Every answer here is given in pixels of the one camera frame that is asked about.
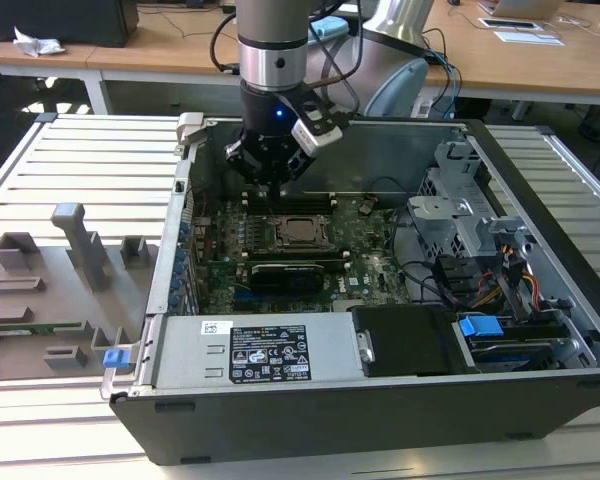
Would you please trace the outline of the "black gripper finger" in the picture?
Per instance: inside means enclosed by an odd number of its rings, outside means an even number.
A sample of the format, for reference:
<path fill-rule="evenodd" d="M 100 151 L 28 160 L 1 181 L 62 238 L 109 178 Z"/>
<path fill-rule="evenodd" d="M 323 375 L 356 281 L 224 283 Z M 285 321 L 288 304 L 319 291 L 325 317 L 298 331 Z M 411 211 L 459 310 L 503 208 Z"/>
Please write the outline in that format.
<path fill-rule="evenodd" d="M 289 212 L 304 201 L 304 195 L 289 188 L 313 163 L 314 159 L 303 151 L 296 151 L 289 159 L 278 165 L 278 211 Z"/>
<path fill-rule="evenodd" d="M 225 147 L 227 164 L 239 173 L 246 183 L 264 192 L 273 207 L 280 200 L 280 179 L 277 175 L 273 150 L 265 140 L 239 139 Z"/>

